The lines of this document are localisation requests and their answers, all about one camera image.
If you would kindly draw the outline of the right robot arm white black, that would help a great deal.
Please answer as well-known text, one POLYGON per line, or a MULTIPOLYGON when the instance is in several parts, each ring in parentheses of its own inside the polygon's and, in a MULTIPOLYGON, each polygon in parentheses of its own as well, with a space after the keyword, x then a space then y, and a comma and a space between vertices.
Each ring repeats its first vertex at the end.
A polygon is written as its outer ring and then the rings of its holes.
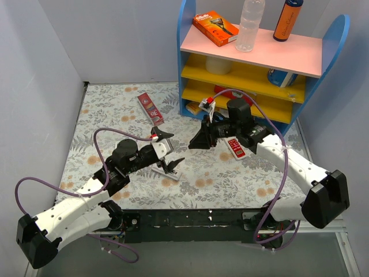
POLYGON ((241 146, 286 173, 304 193, 304 197, 278 198, 275 203, 265 204, 261 214, 265 228, 274 229, 284 220, 305 220, 322 229, 349 208, 344 173, 339 170, 329 172, 284 146, 270 127, 254 121, 244 99, 228 101, 227 117, 215 112, 214 104, 213 98, 204 99, 199 104, 207 114, 190 141, 190 149, 211 149, 217 145, 218 139, 235 138, 241 146))

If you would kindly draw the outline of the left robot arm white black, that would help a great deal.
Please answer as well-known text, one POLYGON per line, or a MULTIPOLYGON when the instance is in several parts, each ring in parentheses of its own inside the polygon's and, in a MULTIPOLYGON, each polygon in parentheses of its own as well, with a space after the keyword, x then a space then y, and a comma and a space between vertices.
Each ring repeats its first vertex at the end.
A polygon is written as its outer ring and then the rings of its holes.
POLYGON ((165 162, 174 150, 171 137, 172 133, 155 126, 146 139, 148 145, 139 148, 139 137, 127 134, 79 190, 36 216, 24 213, 18 220, 16 242, 32 268, 44 267, 63 247, 96 230, 132 229, 132 221, 139 220, 139 216, 125 216, 110 198, 130 182, 129 175, 136 171, 156 164, 165 173, 173 172, 182 159, 165 162))

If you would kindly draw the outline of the red white remote control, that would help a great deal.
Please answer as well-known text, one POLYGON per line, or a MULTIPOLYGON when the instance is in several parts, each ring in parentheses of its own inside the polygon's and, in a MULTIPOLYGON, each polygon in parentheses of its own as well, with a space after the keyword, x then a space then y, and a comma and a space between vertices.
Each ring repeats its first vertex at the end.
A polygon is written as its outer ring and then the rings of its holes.
POLYGON ((236 137, 223 138, 223 140, 235 160, 240 161, 246 157, 245 150, 240 145, 236 137))

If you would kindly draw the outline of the red toothpaste box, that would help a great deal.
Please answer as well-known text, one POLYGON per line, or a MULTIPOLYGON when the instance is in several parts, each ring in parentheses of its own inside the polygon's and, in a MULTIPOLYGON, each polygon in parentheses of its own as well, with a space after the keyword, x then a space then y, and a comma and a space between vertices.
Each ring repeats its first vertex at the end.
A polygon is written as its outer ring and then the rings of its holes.
POLYGON ((137 99, 146 116, 154 126, 159 126, 164 123, 164 118, 161 112, 147 93, 139 95, 137 99))

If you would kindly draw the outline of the yellow soap pack left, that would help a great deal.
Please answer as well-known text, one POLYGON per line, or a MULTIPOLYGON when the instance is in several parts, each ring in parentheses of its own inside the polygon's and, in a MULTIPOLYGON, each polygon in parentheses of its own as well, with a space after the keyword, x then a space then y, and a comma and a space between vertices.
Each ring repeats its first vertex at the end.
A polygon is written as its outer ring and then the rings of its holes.
POLYGON ((198 115, 202 110, 198 102, 190 101, 186 104, 186 110, 192 115, 198 115))

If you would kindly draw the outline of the floral table mat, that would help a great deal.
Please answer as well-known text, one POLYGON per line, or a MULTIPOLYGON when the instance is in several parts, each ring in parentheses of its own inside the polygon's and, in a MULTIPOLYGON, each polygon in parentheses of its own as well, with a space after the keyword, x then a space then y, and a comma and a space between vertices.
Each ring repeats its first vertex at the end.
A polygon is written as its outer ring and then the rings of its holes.
POLYGON ((237 161, 226 144, 219 141, 210 150, 189 149, 189 141, 200 121, 179 113, 179 92, 175 83, 89 85, 78 117, 56 202, 75 192, 101 168, 122 132, 140 138, 143 147, 152 123, 137 97, 147 93, 161 112, 160 129, 174 134, 174 147, 167 160, 185 158, 177 165, 179 181, 166 178, 149 168, 130 175, 130 183, 113 195, 124 209, 258 208, 276 192, 283 198, 301 197, 303 192, 265 159, 247 151, 237 161))

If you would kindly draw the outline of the blue white can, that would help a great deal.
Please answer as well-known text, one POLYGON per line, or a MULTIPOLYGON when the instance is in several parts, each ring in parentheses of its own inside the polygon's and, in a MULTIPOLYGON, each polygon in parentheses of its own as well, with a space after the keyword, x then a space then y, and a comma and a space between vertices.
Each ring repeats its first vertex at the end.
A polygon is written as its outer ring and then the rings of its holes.
POLYGON ((271 84, 279 88, 285 88, 291 86, 295 82, 297 76, 298 74, 296 73, 269 69, 267 78, 271 84))

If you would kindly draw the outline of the blue shelf unit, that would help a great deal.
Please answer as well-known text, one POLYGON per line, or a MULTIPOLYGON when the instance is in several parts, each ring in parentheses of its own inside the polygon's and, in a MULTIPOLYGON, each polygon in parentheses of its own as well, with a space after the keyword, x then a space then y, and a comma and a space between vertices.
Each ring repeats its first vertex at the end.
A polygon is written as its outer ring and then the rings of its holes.
POLYGON ((236 50, 234 43, 218 47, 193 25, 195 1, 183 1, 177 25, 179 112, 189 116, 186 104, 214 95, 214 86, 239 89, 256 101, 252 115, 268 117, 286 133, 329 74, 339 57, 350 27, 350 18, 339 15, 321 39, 291 35, 286 42, 273 39, 272 32, 260 29, 254 49, 236 50), (205 68, 206 57, 232 61, 228 74, 216 75, 205 68), (295 82, 279 88, 268 81, 269 69, 298 74, 295 82))

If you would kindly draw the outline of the white paper roll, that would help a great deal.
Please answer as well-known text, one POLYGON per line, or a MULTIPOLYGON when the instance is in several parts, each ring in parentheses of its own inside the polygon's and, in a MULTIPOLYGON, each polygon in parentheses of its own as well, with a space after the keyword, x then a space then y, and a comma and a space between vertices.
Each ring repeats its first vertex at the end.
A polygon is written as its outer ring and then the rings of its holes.
POLYGON ((225 75, 231 71, 232 63, 230 60, 207 56, 205 68, 211 74, 225 75))

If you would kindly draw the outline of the black base bar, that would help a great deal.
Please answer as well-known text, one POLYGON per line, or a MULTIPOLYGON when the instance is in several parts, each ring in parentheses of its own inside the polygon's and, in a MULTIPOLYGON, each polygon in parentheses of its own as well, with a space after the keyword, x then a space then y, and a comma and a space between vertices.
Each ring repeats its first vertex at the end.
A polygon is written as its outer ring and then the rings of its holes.
POLYGON ((129 209, 113 211, 102 232, 123 233, 125 242, 253 242, 263 208, 129 209))

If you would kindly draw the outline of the orange razor box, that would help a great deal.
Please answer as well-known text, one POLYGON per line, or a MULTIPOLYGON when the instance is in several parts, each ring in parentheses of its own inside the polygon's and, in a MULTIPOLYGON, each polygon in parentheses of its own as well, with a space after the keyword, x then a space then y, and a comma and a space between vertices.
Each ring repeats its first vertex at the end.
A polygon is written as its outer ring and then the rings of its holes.
POLYGON ((235 41, 239 33, 237 27, 214 10, 196 15, 193 25, 218 47, 235 41))

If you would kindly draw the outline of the clear plastic bottle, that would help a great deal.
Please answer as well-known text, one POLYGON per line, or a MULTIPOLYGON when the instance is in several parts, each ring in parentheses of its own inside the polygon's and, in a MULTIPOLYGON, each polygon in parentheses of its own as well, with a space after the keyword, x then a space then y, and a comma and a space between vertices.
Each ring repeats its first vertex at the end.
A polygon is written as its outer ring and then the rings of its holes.
POLYGON ((264 0, 246 0, 244 2, 235 44, 238 51, 250 52, 253 50, 264 8, 264 0))

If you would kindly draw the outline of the orange cylindrical bottle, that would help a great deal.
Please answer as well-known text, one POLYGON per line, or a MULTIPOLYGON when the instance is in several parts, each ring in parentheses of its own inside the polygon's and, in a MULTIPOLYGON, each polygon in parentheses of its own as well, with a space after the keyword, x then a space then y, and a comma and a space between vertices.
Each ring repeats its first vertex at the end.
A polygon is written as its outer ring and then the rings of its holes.
POLYGON ((300 10, 303 0, 286 0, 274 30, 273 39, 279 42, 288 40, 300 10))

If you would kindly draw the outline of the aluminium rail frame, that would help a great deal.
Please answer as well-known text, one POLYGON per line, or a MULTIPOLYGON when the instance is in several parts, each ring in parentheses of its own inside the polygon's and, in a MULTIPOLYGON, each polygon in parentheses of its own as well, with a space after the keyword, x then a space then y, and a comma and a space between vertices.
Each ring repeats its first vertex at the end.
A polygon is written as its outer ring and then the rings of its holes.
POLYGON ((272 242, 271 252, 239 241, 142 242, 114 247, 121 260, 106 252, 113 232, 101 240, 82 237, 27 276, 359 276, 342 219, 324 229, 301 222, 272 242))

